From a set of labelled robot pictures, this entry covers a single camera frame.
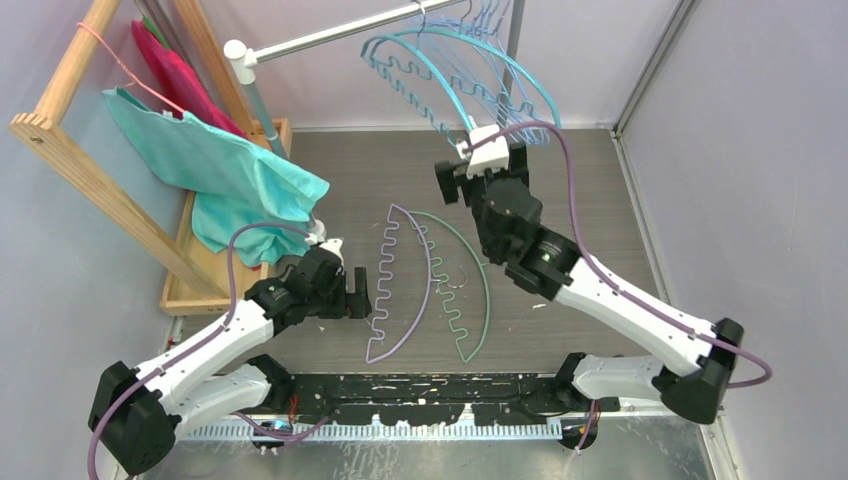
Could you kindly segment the light blue wire hanger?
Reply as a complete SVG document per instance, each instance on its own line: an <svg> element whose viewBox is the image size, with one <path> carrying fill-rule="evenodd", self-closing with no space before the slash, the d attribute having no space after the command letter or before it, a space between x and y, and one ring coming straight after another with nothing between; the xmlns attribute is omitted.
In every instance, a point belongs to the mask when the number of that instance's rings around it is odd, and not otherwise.
<svg viewBox="0 0 848 480"><path fill-rule="evenodd" d="M522 33L526 3L524 1L471 1L462 32L490 45L516 61ZM484 49L472 46L468 51L471 65L466 77L487 89L478 96L478 104L505 126L528 117L521 110L529 100L520 73L508 62Z"/></svg>
<svg viewBox="0 0 848 480"><path fill-rule="evenodd" d="M473 102L470 115L479 120L506 126L533 113L526 82L516 68L525 7L524 1L465 1L458 13L423 21L431 29L456 32L454 37L429 37L423 49L454 90Z"/></svg>
<svg viewBox="0 0 848 480"><path fill-rule="evenodd" d="M547 115L544 97L516 67L525 6L524 1L485 1L478 20L480 39L492 48L482 52L489 91L489 98L482 105L500 126Z"/></svg>

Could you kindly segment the teal wavy plastic hanger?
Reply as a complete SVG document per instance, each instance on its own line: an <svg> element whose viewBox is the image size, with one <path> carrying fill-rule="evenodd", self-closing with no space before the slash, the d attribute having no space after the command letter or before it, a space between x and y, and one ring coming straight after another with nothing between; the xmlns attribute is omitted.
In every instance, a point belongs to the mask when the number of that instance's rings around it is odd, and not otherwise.
<svg viewBox="0 0 848 480"><path fill-rule="evenodd" d="M454 140L474 125L522 124L511 139L547 143L537 122L561 126L560 109L518 60L523 4L471 1L461 16L419 13L406 28L375 35L361 57L426 125Z"/></svg>

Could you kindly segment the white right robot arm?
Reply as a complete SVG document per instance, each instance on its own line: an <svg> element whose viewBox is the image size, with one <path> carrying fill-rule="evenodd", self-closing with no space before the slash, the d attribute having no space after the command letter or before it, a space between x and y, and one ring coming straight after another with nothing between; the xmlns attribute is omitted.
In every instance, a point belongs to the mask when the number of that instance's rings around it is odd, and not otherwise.
<svg viewBox="0 0 848 480"><path fill-rule="evenodd" d="M492 161L439 162L443 200L471 210L481 251L519 289L574 308L646 350L641 357L571 353L553 393L577 411L608 398L662 403L678 416L710 424L736 366L744 329L688 315L619 278L577 242L541 223L543 205L529 189L527 148L514 143Z"/></svg>

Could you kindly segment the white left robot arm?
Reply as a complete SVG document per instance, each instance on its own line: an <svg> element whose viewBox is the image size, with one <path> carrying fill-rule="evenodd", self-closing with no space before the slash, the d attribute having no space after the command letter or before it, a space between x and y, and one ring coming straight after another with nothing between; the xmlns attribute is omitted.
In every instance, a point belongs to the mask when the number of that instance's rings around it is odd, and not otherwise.
<svg viewBox="0 0 848 480"><path fill-rule="evenodd" d="M347 269L340 239L310 247L276 277L261 279L215 322L171 350L100 375L88 417L88 475L104 447L129 476L159 464L176 443L219 418L255 407L285 409L291 374L267 354L235 372L217 372L307 318L365 319L373 311L366 268Z"/></svg>

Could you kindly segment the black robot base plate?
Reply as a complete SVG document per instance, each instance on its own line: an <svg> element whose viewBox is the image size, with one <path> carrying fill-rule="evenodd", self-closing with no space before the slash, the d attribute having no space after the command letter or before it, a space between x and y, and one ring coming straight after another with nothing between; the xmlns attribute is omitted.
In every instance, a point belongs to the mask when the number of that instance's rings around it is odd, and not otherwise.
<svg viewBox="0 0 848 480"><path fill-rule="evenodd" d="M552 376L497 374L299 374L249 414L267 429L310 441L555 440L590 446L593 420L619 411L566 393Z"/></svg>

